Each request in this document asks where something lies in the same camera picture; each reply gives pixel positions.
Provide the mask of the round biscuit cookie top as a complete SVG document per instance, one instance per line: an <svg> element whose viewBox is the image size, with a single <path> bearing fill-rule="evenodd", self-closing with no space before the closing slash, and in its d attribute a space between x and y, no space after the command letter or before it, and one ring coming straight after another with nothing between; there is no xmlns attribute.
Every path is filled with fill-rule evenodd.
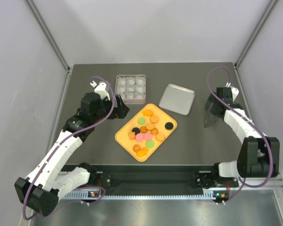
<svg viewBox="0 0 283 226"><path fill-rule="evenodd" d="M157 115L152 115L152 116L150 117L150 121L151 121L152 123L158 123L158 122L159 122L159 117L158 117Z"/></svg>

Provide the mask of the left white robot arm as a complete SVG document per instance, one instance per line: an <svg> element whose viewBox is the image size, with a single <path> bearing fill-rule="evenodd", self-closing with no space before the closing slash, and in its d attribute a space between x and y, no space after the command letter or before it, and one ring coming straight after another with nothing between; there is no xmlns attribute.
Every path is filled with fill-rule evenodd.
<svg viewBox="0 0 283 226"><path fill-rule="evenodd" d="M23 213L30 208L46 217L68 193L83 185L94 186L98 176L95 168L87 163L79 164L60 179L57 176L96 126L106 119L123 119L129 110L120 95L109 99L96 92L86 93L76 114L66 121L44 159L28 176L16 180L14 187L23 204Z"/></svg>

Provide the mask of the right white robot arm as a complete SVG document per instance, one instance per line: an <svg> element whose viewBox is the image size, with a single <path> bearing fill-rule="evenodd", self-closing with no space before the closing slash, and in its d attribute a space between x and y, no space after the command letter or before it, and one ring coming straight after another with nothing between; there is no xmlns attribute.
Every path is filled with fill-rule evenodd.
<svg viewBox="0 0 283 226"><path fill-rule="evenodd" d="M253 186L259 188L278 175L280 141L268 137L252 122L243 107L235 102L238 94L235 87L218 87L204 106L205 111L222 119L241 142L238 159L215 164L216 171L210 179L214 185L222 186L228 178L237 178L246 186L246 178L263 178L261 184Z"/></svg>

